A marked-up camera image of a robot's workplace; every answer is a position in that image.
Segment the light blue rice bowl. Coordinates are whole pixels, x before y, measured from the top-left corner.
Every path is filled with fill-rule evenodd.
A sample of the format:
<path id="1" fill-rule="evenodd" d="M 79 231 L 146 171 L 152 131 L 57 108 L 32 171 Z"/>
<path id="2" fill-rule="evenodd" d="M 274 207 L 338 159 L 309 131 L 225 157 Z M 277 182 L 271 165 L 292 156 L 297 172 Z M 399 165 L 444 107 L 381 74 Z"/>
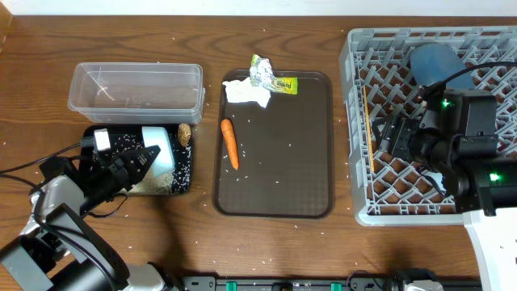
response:
<path id="1" fill-rule="evenodd" d="M 144 126 L 142 137 L 145 147 L 158 146 L 160 152 L 155 158 L 151 170 L 155 178 L 170 173 L 175 169 L 174 157 L 168 132 L 163 127 Z"/>

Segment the brown food scrap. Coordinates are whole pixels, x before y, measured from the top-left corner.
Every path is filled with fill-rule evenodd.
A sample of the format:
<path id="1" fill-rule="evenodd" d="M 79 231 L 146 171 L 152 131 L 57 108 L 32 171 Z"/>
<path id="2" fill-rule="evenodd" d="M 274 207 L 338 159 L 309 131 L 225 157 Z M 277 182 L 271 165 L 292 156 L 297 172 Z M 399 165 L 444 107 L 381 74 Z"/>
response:
<path id="1" fill-rule="evenodd" d="M 187 147 L 191 140 L 191 126 L 189 124 L 180 124 L 178 126 L 177 138 L 182 147 Z"/>

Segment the wooden chopstick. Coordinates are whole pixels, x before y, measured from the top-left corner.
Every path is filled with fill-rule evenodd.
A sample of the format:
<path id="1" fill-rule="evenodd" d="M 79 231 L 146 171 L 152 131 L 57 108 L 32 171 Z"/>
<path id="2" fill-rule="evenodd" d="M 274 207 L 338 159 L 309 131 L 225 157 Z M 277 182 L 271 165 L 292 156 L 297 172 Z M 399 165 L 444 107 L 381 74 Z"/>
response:
<path id="1" fill-rule="evenodd" d="M 366 94 L 366 85 L 363 85 L 362 87 L 362 94 L 364 97 L 364 123 L 366 124 L 366 130 L 367 130 L 367 138 L 368 138 L 368 160 L 369 165 L 371 167 L 372 173 L 375 172 L 375 164 L 374 164 L 374 158 L 373 158 L 373 151 L 372 151 L 372 130 L 371 130 L 371 122 L 369 118 L 369 110 L 368 110 L 368 97 Z"/>

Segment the dark blue plate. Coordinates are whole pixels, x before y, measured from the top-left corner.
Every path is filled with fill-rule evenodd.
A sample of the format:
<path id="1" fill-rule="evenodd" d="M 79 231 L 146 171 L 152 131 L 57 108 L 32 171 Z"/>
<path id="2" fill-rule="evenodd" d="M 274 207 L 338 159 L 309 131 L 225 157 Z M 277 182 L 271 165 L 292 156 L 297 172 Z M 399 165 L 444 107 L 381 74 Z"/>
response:
<path id="1" fill-rule="evenodd" d="M 430 86 L 466 69 L 465 63 L 443 44 L 424 44 L 410 54 L 410 67 L 419 86 Z"/>

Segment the light blue cup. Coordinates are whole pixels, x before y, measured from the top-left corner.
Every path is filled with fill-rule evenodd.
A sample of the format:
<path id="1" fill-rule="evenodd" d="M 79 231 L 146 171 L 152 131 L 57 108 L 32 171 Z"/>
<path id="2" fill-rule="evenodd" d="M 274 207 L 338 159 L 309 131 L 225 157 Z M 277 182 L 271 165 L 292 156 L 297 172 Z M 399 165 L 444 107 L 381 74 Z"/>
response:
<path id="1" fill-rule="evenodd" d="M 434 181 L 434 183 L 437 185 L 440 191 L 446 192 L 443 186 L 443 176 L 440 173 L 428 171 L 426 173 L 426 176 L 430 177 Z"/>

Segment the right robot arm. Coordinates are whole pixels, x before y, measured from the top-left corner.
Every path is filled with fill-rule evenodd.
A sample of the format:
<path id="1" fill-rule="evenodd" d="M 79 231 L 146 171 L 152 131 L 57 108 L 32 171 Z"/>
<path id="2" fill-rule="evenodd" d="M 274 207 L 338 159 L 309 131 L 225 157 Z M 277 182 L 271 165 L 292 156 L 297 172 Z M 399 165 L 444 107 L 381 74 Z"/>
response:
<path id="1" fill-rule="evenodd" d="M 442 175 L 462 215 L 484 290 L 516 288 L 516 160 L 497 153 L 497 100 L 487 91 L 423 91 L 419 119 L 372 123 L 378 150 Z"/>

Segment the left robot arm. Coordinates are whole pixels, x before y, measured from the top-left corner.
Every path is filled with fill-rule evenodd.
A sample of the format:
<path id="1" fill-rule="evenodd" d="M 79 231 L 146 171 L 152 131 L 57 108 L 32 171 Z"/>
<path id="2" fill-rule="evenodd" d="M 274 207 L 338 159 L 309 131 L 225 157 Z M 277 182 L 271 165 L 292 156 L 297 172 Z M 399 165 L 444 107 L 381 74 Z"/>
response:
<path id="1" fill-rule="evenodd" d="M 2 266 L 24 290 L 172 290 L 156 264 L 126 264 L 84 220 L 141 182 L 159 152 L 126 151 L 90 175 L 61 151 L 38 160 L 44 180 L 30 185 L 29 221 L 1 249 Z"/>

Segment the black waste tray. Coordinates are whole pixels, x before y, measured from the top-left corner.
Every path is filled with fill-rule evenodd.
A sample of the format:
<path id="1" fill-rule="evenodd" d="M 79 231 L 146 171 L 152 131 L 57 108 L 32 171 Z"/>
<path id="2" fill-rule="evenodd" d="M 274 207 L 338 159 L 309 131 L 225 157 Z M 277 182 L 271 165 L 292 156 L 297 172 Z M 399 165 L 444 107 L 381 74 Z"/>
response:
<path id="1" fill-rule="evenodd" d="M 174 194 L 169 196 L 182 195 L 188 192 L 191 186 L 193 141 L 190 140 L 187 147 L 182 147 L 177 138 L 178 126 L 179 124 L 158 124 L 158 127 L 163 127 L 168 132 L 174 157 Z M 101 157 L 105 162 L 109 162 L 117 154 L 145 147 L 142 128 L 141 124 L 97 124 L 87 128 L 83 136 L 92 137 L 96 129 L 107 129 L 111 148 L 102 152 Z"/>

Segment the grey plastic dishwasher rack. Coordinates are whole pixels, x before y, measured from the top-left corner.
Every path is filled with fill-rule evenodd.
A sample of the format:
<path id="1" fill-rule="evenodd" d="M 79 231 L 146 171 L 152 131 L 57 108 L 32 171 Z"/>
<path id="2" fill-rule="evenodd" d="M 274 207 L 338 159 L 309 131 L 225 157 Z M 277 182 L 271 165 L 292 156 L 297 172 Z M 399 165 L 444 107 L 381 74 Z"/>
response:
<path id="1" fill-rule="evenodd" d="M 515 61 L 516 28 L 391 27 L 348 32 L 339 55 L 349 125 L 349 170 L 356 221 L 363 226 L 460 225 L 454 200 L 437 192 L 429 171 L 377 150 L 367 125 L 395 113 L 419 118 L 424 108 L 410 55 L 442 44 L 466 65 Z"/>

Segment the spilled white rice pile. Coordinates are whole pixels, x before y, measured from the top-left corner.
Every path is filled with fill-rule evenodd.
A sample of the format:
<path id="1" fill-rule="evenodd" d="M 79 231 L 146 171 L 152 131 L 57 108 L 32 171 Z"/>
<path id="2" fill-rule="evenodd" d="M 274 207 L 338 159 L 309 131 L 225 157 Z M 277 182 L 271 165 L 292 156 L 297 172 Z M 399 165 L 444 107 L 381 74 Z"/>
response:
<path id="1" fill-rule="evenodd" d="M 156 176 L 150 169 L 143 180 L 126 192 L 129 196 L 169 196 L 173 195 L 174 170 Z"/>

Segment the clear plastic bin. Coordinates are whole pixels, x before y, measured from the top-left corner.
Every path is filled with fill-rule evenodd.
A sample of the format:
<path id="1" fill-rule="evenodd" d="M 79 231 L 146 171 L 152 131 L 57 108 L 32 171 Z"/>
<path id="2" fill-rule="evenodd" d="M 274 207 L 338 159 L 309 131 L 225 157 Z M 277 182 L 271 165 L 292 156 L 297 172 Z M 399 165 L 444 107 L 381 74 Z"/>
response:
<path id="1" fill-rule="evenodd" d="M 204 96 L 197 64 L 83 62 L 75 67 L 68 107 L 93 123 L 198 124 Z"/>

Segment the orange carrot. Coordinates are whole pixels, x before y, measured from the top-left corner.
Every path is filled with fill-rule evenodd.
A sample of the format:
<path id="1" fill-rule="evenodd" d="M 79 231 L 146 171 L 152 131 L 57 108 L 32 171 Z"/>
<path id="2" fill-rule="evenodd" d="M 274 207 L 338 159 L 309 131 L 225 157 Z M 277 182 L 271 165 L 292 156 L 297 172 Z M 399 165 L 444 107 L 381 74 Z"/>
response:
<path id="1" fill-rule="evenodd" d="M 225 140 L 231 165 L 235 170 L 237 170 L 239 168 L 237 141 L 233 124 L 230 119 L 223 119 L 221 121 L 221 132 Z"/>

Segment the dark brown serving tray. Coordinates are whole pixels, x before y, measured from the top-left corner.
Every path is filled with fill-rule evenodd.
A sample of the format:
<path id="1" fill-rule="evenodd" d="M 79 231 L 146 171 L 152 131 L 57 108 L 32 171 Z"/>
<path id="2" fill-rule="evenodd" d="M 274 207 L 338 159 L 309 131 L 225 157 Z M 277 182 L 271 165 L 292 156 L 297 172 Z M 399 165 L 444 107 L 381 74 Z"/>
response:
<path id="1" fill-rule="evenodd" d="M 297 95 L 274 93 L 262 108 L 221 93 L 219 118 L 233 124 L 239 168 L 219 136 L 213 205 L 228 216 L 323 218 L 334 207 L 332 83 L 317 71 L 275 75 L 297 78 Z"/>

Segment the crumpled white napkin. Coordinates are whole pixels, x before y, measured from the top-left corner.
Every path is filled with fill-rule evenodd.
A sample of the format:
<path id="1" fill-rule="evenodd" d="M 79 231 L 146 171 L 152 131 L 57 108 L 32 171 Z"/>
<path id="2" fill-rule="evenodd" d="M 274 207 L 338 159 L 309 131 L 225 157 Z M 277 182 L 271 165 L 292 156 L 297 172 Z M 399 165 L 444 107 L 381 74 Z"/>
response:
<path id="1" fill-rule="evenodd" d="M 243 81 L 233 80 L 222 83 L 225 88 L 227 101 L 230 103 L 256 102 L 266 108 L 271 98 L 271 92 L 260 86 L 252 86 L 249 78 Z"/>

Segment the yellow green candy wrapper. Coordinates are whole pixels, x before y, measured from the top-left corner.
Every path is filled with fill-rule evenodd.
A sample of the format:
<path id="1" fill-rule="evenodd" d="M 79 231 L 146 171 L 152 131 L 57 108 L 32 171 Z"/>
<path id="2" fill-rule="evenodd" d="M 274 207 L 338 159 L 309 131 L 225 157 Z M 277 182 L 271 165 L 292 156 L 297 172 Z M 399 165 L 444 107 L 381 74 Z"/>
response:
<path id="1" fill-rule="evenodd" d="M 274 77 L 272 83 L 272 91 L 288 95 L 298 94 L 298 78 L 297 77 Z"/>

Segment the crumpled aluminium foil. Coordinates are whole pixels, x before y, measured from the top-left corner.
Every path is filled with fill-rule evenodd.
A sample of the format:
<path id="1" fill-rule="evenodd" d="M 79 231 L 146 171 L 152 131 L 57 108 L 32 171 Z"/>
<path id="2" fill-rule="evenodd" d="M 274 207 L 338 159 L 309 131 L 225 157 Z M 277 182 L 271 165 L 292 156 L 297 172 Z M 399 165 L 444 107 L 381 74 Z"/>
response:
<path id="1" fill-rule="evenodd" d="M 250 83 L 267 90 L 273 88 L 274 74 L 268 58 L 254 54 L 250 62 Z"/>

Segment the black rail at table edge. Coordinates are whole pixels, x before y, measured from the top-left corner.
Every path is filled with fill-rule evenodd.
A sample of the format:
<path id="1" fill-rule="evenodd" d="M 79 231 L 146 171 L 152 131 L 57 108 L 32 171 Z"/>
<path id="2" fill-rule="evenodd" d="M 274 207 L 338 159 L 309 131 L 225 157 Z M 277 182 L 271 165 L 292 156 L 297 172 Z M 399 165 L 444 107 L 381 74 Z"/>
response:
<path id="1" fill-rule="evenodd" d="M 440 280 L 428 269 L 405 269 L 380 277 L 364 270 L 338 279 L 185 276 L 178 291 L 482 291 L 477 280 Z"/>

